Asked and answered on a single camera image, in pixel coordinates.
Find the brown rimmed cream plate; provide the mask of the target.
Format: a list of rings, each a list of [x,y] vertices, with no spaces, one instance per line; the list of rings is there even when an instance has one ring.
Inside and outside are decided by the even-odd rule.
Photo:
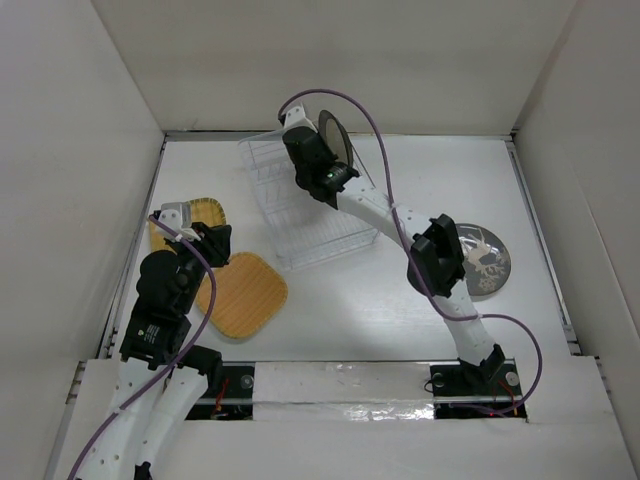
[[[321,110],[318,117],[318,131],[329,149],[337,156],[337,160],[352,167],[354,164],[353,145],[346,129],[337,117],[328,110]]]

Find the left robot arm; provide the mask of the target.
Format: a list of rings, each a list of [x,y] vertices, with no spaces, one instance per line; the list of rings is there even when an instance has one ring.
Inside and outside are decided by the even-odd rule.
[[[110,411],[78,455],[72,479],[153,478],[195,402],[222,387],[221,355],[197,346],[201,332],[187,315],[203,279],[228,263],[232,228],[157,226],[170,247],[140,265]]]

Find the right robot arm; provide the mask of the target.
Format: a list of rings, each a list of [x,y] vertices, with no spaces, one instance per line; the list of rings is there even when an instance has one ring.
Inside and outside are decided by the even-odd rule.
[[[366,222],[403,248],[409,283],[432,302],[453,337],[456,375],[464,393],[480,396],[494,386],[505,356],[468,292],[455,222],[445,214],[428,218],[394,203],[355,168],[340,162],[308,126],[286,130],[283,143],[300,188],[315,200]]]

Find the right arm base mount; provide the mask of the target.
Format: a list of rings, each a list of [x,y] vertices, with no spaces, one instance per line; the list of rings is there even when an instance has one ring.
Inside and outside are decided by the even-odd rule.
[[[423,389],[432,395],[437,420],[527,419],[526,406],[514,359],[507,359],[488,383],[466,379],[457,361],[429,365]]]

